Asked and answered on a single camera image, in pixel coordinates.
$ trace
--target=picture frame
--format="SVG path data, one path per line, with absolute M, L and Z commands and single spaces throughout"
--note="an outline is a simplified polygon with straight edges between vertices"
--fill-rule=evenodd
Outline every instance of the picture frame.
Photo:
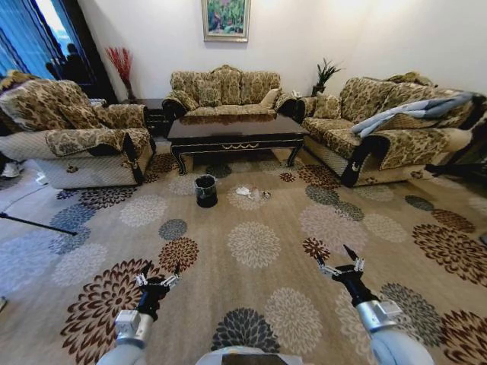
M 202 0 L 205 42 L 248 42 L 250 0 Z

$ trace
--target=loveseat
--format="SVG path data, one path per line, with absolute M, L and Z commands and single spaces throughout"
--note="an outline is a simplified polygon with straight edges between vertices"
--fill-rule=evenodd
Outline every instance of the loveseat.
M 468 145 L 469 129 L 485 112 L 483 95 L 474 94 L 471 101 L 436 120 L 396 114 L 384 128 L 364 138 L 350 128 L 395 106 L 457 93 L 413 83 L 351 78 L 339 97 L 299 99 L 295 119 L 310 132 L 305 148 L 346 186 L 422 178 L 426 164 L 440 163 Z
M 57 189 L 138 185 L 154 154 L 145 107 L 91 103 L 72 81 L 2 80 L 0 152 L 33 159 Z
M 279 89 L 281 78 L 276 72 L 241 71 L 223 65 L 210 72 L 175 71 L 170 77 L 172 91 L 162 102 L 166 120 L 182 116 L 198 117 L 273 115 L 292 116 L 296 99 L 281 91 L 270 107 L 261 102 L 272 89 Z

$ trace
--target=carpet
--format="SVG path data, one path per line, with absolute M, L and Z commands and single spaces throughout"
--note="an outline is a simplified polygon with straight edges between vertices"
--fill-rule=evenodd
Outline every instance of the carpet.
M 343 244 L 365 258 L 364 282 L 403 308 L 400 328 L 436 364 L 487 363 L 487 198 L 445 177 L 348 189 L 301 152 L 195 159 L 177 174 L 163 146 L 137 187 L 46 187 L 8 213 L 79 234 L 70 237 L 3 220 L 0 230 L 0 363 L 94 363 L 113 346 L 113 320 L 133 308 L 134 277 L 180 263 L 181 282 L 161 302 L 149 364 L 192 364 L 242 344 L 298 354 L 305 363 L 374 359 L 341 284 L 313 259 L 350 263 Z M 193 180 L 218 178 L 218 204 L 196 205 Z M 5 184 L 7 205 L 38 189 L 33 171 Z M 239 186 L 271 192 L 237 195 Z

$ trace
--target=black cable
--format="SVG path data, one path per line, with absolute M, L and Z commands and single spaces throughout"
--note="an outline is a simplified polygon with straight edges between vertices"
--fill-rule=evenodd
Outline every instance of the black cable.
M 23 195 L 21 196 L 20 198 L 17 198 L 15 199 L 12 203 L 10 203 L 7 208 L 5 208 L 3 210 L 3 212 L 0 213 L 0 218 L 4 218 L 4 219 L 9 219 L 10 221 L 17 221 L 17 222 L 21 222 L 21 223 L 25 223 L 25 224 L 30 224 L 32 226 L 36 226 L 36 227 L 41 227 L 41 228 L 46 228 L 47 230 L 55 230 L 57 232 L 62 232 L 62 233 L 67 233 L 67 234 L 71 234 L 72 236 L 76 236 L 78 233 L 77 232 L 71 232 L 69 230 L 63 230 L 61 228 L 56 228 L 56 227 L 51 227 L 51 226 L 46 226 L 45 224 L 40 224 L 40 223 L 36 223 L 36 222 L 32 222 L 32 221 L 26 221 L 25 219 L 20 219 L 20 218 L 16 218 L 16 217 L 11 217 L 9 216 L 6 211 L 15 203 L 19 202 L 20 200 L 22 200 L 23 198 L 26 198 L 27 196 L 29 195 L 32 195 L 34 194 L 35 192 L 38 192 L 44 188 L 46 188 L 48 185 L 44 185 L 44 186 L 41 186 L 40 188 L 38 189 L 35 189 L 33 190 L 32 192 L 28 192 L 26 195 Z

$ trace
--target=bucket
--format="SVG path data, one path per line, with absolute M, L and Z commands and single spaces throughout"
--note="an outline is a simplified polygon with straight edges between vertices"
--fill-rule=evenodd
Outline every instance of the bucket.
M 216 178 L 213 175 L 201 175 L 195 180 L 196 202 L 202 208 L 211 208 L 218 202 L 216 196 Z

